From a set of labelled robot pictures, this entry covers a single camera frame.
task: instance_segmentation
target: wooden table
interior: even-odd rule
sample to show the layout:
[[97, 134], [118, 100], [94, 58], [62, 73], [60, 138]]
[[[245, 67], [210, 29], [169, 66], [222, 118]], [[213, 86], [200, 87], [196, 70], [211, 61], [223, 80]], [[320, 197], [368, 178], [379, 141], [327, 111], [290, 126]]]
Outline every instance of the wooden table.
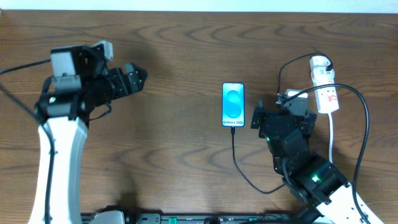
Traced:
[[[369, 104], [371, 133], [358, 192], [377, 215], [398, 222], [398, 16], [199, 12], [5, 11], [0, 17], [0, 68], [49, 58], [64, 45], [113, 43], [110, 67], [146, 68], [144, 91], [113, 102], [90, 124], [81, 166], [82, 212], [127, 208], [193, 212], [296, 212], [286, 187], [253, 190], [236, 171], [231, 133], [221, 125], [221, 84], [243, 82], [246, 123], [260, 99], [275, 108], [277, 73], [294, 57], [321, 50], [336, 82], [357, 88]], [[312, 86], [308, 59], [284, 70], [282, 91]], [[0, 82], [33, 107], [50, 65], [3, 75]], [[364, 131], [360, 101], [338, 90], [335, 164], [352, 180]], [[310, 94], [310, 108], [316, 109]], [[98, 108], [94, 115], [105, 108]], [[39, 164], [37, 125], [0, 97], [0, 222], [26, 223]], [[310, 148], [327, 156], [328, 118], [318, 116]], [[236, 131], [238, 164], [256, 186], [281, 176], [257, 130]]]

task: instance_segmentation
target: white background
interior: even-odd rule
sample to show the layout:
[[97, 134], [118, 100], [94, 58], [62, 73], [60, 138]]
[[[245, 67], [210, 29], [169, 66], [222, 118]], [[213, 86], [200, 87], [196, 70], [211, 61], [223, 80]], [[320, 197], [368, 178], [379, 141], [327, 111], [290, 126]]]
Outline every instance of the white background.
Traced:
[[7, 9], [398, 13], [398, 0], [0, 0]]

